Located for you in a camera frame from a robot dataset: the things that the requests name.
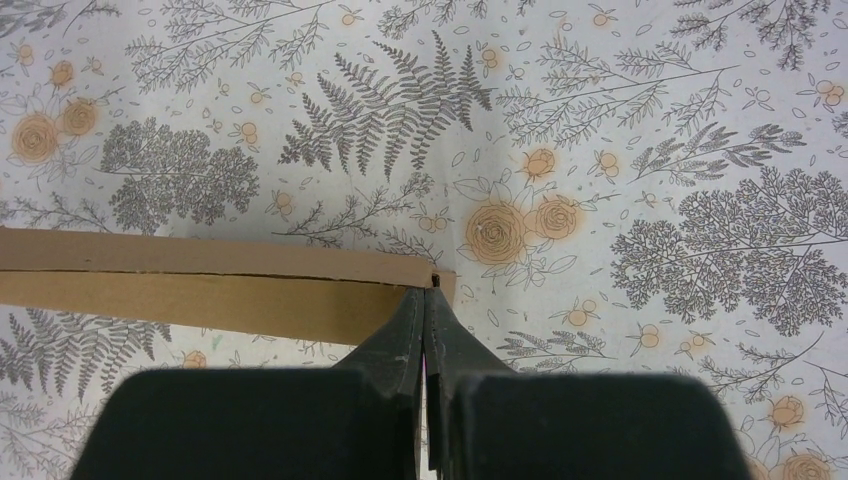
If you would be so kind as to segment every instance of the gray leafy branch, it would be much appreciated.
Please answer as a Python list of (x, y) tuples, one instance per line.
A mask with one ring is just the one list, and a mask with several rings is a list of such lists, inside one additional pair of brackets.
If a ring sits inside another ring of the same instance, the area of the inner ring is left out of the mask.
[(386, 244), (384, 245), (382, 242), (378, 242), (378, 251), (395, 255), (423, 257), (434, 266), (442, 258), (442, 254), (445, 253), (444, 250), (434, 252), (435, 246), (433, 242), (428, 243), (423, 237), (407, 234), (406, 230), (402, 228), (398, 230), (397, 227), (392, 227), (391, 230), (384, 231), (383, 238)]
[(210, 152), (209, 145), (205, 133), (171, 131), (153, 117), (116, 125), (100, 171), (124, 177), (109, 201), (118, 225), (152, 235), (171, 213), (211, 225), (225, 216), (226, 204), (246, 212), (259, 189), (256, 162), (238, 147)]
[(747, 141), (731, 144), (738, 132), (717, 125), (717, 122), (706, 125), (685, 142), (671, 137), (645, 149), (631, 164), (638, 172), (631, 183), (666, 172), (673, 185), (691, 187), (696, 180), (722, 178), (722, 170), (731, 164), (741, 168), (762, 167), (774, 153), (791, 153), (791, 148), (806, 145), (800, 133), (784, 131), (774, 124), (754, 128)]
[(41, 405), (0, 392), (0, 462), (11, 465), (23, 477), (41, 473), (51, 480), (63, 480), (96, 418), (93, 409), (82, 406), (48, 421)]
[(765, 167), (759, 182), (693, 193), (678, 210), (679, 226), (636, 220), (612, 246), (615, 285), (633, 307), (662, 292), (666, 311), (692, 323), (744, 298), (784, 336), (842, 318), (848, 275), (821, 248), (848, 241), (848, 194), (829, 172)]
[(611, 359), (603, 353), (606, 342), (585, 332), (553, 331), (553, 337), (547, 339), (518, 331), (509, 333), (512, 337), (504, 338), (506, 344), (497, 349), (506, 351), (509, 357), (505, 362), (519, 372), (576, 373), (577, 360)]
[(23, 197), (0, 200), (0, 221), (22, 219), (28, 228), (111, 232), (106, 226), (106, 213), (91, 200), (82, 199), (76, 207), (71, 207), (68, 199), (56, 192), (51, 192), (50, 197), (50, 205), (45, 207)]
[[(486, 18), (489, 0), (471, 0), (466, 5), (468, 13), (474, 18)], [(465, 3), (464, 0), (408, 0), (408, 9), (399, 5), (393, 5), (383, 12), (383, 16), (377, 23), (380, 33), (393, 40), (401, 40), (410, 28), (418, 25), (422, 17), (433, 17), (433, 23), (440, 27), (453, 22), (456, 19), (457, 7)], [(515, 0), (516, 15), (524, 16), (530, 7), (536, 4), (536, 0)]]
[[(191, 91), (213, 74), (219, 62), (229, 60), (231, 67), (244, 67), (263, 55), (279, 19), (313, 11), (309, 22), (295, 28), (291, 38), (276, 40), (267, 52), (267, 58), (280, 68), (293, 69), (323, 39), (318, 32), (328, 27), (318, 20), (318, 12), (333, 1), (299, 8), (282, 0), (229, 0), (225, 10), (214, 0), (168, 0), (160, 11), (170, 16), (166, 25), (170, 43), (142, 35), (124, 52), (133, 59), (133, 73), (143, 93), (171, 86), (178, 92)], [(272, 6), (284, 11), (270, 15)]]
[(781, 351), (774, 354), (751, 353), (741, 343), (737, 345), (743, 353), (743, 359), (753, 360), (755, 364), (768, 363), (765, 370), (719, 367), (715, 360), (707, 355), (699, 362), (701, 372), (707, 373), (713, 383), (707, 385), (719, 398), (724, 398), (728, 391), (735, 390), (743, 394), (745, 403), (762, 402), (771, 398), (771, 389), (777, 389), (785, 380), (780, 371), (809, 352), (821, 340), (821, 335), (809, 347), (797, 355)]
[(42, 5), (40, 0), (0, 0), (0, 38), (8, 37), (21, 28), (35, 33), (54, 27), (67, 18), (65, 7), (69, 3)]
[(341, 248), (345, 234), (357, 239), (376, 237), (378, 230), (369, 223), (379, 215), (397, 215), (414, 208), (413, 198), (422, 198), (433, 188), (434, 180), (428, 174), (415, 172), (401, 185), (397, 194), (390, 195), (386, 187), (378, 187), (370, 195), (348, 195), (344, 209), (326, 218), (324, 202), (316, 202), (309, 214), (292, 225), (286, 232), (272, 232), (284, 237), (302, 237), (307, 245)]
[[(673, 103), (663, 119), (678, 121), (679, 130), (697, 128), (723, 104), (719, 95), (729, 92), (719, 87), (721, 73), (729, 68), (701, 71), (689, 63), (691, 52), (679, 44), (660, 43), (654, 49), (627, 49), (615, 55), (617, 64), (590, 55), (577, 42), (560, 36), (542, 47), (539, 65), (549, 68), (542, 80), (551, 98), (545, 99), (529, 88), (507, 89), (496, 101), (516, 145), (553, 141), (558, 147), (573, 147), (588, 140), (607, 119), (618, 126), (633, 128), (663, 109), (661, 97), (669, 94), (667, 85), (691, 84), (695, 77), (712, 78), (712, 85), (689, 95), (689, 103)], [(611, 83), (610, 86), (598, 86)]]
[(810, 395), (821, 395), (822, 402), (816, 405), (816, 409), (824, 408), (825, 420), (830, 420), (831, 426), (840, 429), (840, 438), (844, 440), (848, 436), (848, 399), (844, 393), (833, 388), (828, 374), (840, 377), (843, 381), (848, 379), (848, 374), (835, 372), (815, 363), (806, 363), (818, 368), (822, 374), (822, 387), (810, 392)]

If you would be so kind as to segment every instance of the orange flower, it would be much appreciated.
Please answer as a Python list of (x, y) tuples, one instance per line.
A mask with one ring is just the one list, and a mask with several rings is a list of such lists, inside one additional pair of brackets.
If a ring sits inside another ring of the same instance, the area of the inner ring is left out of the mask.
[(521, 214), (510, 205), (480, 207), (465, 231), (465, 240), (484, 265), (512, 263), (524, 249), (526, 229)]
[(790, 425), (799, 423), (804, 417), (804, 405), (801, 400), (791, 395), (785, 396), (778, 400), (772, 407), (771, 419), (774, 426), (777, 428), (785, 428)]
[(538, 210), (528, 213), (524, 224), (542, 238), (559, 240), (574, 233), (577, 208), (571, 200), (557, 195), (556, 199), (545, 200)]
[(525, 156), (527, 157), (527, 161), (524, 162), (524, 169), (521, 171), (526, 172), (530, 180), (535, 181), (542, 175), (551, 173), (554, 170), (554, 165), (556, 164), (554, 153), (547, 148), (540, 148), (533, 152), (532, 155), (525, 154)]
[(85, 135), (97, 121), (94, 102), (80, 98), (62, 112), (62, 130), (71, 135)]
[(830, 480), (830, 467), (814, 455), (790, 457), (783, 464), (782, 480)]
[(57, 63), (52, 69), (50, 75), (50, 83), (56, 87), (64, 87), (71, 79), (74, 78), (74, 66), (67, 60), (62, 60)]
[(751, 474), (751, 480), (769, 480), (769, 471), (763, 465), (763, 462), (746, 456), (745, 463), (748, 464), (748, 473)]
[(24, 117), (15, 127), (12, 150), (26, 163), (41, 163), (59, 146), (57, 135), (53, 121), (44, 114), (35, 113)]
[(183, 368), (206, 368), (206, 355), (195, 350), (185, 356)]

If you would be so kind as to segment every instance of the white paper background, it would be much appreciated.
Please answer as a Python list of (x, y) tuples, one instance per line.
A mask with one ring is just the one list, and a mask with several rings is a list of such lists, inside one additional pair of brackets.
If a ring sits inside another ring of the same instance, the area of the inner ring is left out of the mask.
[[(11, 0), (0, 217), (422, 255), (516, 369), (695, 375), (755, 478), (848, 478), (847, 9)], [(4, 478), (64, 478), (139, 369), (349, 351), (3, 310)]]

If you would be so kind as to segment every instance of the gray fern leaf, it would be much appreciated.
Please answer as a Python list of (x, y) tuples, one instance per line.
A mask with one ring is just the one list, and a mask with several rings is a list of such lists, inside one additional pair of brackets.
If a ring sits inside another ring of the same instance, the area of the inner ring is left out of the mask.
[(838, 178), (765, 167), (760, 182), (693, 193), (679, 212), (679, 225), (637, 220), (612, 245), (615, 286), (634, 308), (662, 294), (667, 312), (692, 323), (745, 299), (784, 336), (842, 318), (848, 275), (824, 250), (848, 241), (848, 193)]
[(471, 107), (491, 110), (489, 90), (474, 72), (470, 47), (460, 71), (454, 71), (441, 37), (433, 32), (436, 59), (425, 65), (409, 52), (374, 42), (392, 60), (396, 76), (380, 75), (376, 69), (354, 64), (336, 54), (336, 66), (352, 90), (322, 75), (318, 83), (330, 104), (320, 106), (303, 95), (309, 124), (294, 120), (296, 134), (286, 135), (280, 163), (320, 163), (331, 170), (332, 145), (342, 169), (349, 171), (355, 157), (363, 175), (380, 143), (385, 142), (383, 173), (390, 178), (401, 154), (410, 150), (416, 170), (424, 167), (432, 142), (457, 119), (471, 129)]
[(83, 398), (100, 374), (100, 388), (110, 393), (125, 366), (138, 352), (155, 360), (153, 342), (170, 341), (164, 324), (117, 320), (83, 314), (48, 314), (27, 309), (28, 321), (9, 315), (13, 340), (0, 339), (0, 380), (8, 378), (32, 391), (37, 379), (44, 393), (62, 396), (74, 370), (76, 394)]
[(257, 164), (240, 148), (209, 151), (209, 137), (198, 130), (171, 131), (148, 118), (116, 125), (103, 146), (100, 171), (124, 178), (109, 202), (124, 230), (152, 235), (168, 215), (191, 215), (211, 225), (226, 205), (241, 213), (258, 194)]

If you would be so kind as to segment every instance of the cardboard strip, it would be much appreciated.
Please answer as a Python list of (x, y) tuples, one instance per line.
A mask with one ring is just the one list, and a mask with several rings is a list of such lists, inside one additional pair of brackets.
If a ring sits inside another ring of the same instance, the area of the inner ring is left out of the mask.
[(432, 286), (423, 258), (193, 238), (0, 228), (0, 271), (208, 273)]
[(452, 301), (421, 258), (0, 228), (0, 304), (351, 345), (434, 275)]
[(0, 272), (0, 303), (356, 345), (406, 287), (250, 277)]

